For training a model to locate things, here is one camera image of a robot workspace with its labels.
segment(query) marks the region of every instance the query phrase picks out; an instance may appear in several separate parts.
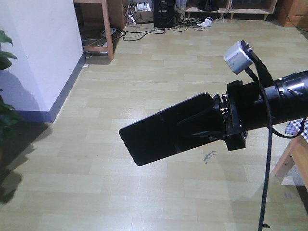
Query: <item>computer tower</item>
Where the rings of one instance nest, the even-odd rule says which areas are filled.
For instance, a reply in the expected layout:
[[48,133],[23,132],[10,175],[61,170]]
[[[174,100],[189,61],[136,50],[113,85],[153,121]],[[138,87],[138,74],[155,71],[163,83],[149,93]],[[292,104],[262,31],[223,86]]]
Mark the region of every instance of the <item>computer tower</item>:
[[174,5],[175,0],[152,0],[154,27],[174,26]]

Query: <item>white wall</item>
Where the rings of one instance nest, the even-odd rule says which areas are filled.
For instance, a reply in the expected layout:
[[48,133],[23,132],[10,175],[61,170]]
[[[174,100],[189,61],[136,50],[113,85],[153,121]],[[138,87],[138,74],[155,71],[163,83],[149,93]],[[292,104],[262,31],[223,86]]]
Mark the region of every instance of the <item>white wall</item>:
[[72,0],[0,0],[0,28],[17,56],[0,71],[6,103],[21,111],[49,111],[83,49]]

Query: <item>wooden table leg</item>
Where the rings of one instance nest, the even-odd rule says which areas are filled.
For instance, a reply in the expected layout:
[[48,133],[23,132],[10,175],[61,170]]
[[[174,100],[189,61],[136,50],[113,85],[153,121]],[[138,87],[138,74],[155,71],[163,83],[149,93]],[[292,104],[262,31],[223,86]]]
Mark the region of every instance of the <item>wooden table leg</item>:
[[277,177],[285,177],[294,164],[298,167],[306,189],[308,189],[308,143],[302,136],[290,141],[273,173]]
[[113,43],[112,43],[109,13],[108,13],[108,6],[107,6],[106,0],[102,0],[102,8],[103,8],[103,18],[104,18],[104,25],[105,25],[105,34],[106,34],[106,39],[107,39],[108,56],[110,60],[113,60],[114,59],[114,48],[113,48]]

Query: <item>wooden floor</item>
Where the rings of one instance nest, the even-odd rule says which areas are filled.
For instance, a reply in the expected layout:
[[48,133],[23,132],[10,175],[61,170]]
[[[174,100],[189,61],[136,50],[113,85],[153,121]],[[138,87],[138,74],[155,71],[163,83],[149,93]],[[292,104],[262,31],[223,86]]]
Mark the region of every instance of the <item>wooden floor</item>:
[[[275,79],[308,68],[308,41],[298,30],[245,20],[119,41],[113,61],[88,59],[57,120],[7,166],[0,230],[256,231],[265,128],[249,132],[246,149],[228,152],[217,141],[143,167],[118,135],[200,92],[222,94],[231,81],[250,82],[223,60],[242,39]],[[272,168],[288,142],[274,137]],[[270,178],[265,223],[271,231],[307,231],[295,186],[281,181]]]

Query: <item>blue baseboard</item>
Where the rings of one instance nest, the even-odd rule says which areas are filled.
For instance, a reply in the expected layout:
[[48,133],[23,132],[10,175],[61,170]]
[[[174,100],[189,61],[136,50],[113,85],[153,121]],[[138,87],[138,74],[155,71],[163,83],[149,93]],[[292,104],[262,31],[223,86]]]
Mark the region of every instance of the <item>blue baseboard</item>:
[[75,66],[71,76],[64,85],[62,91],[60,92],[58,98],[54,102],[50,111],[17,111],[26,122],[40,122],[40,123],[52,123],[55,121],[63,103],[65,102],[69,92],[71,91],[83,65],[85,64],[85,55],[82,54],[77,65]]

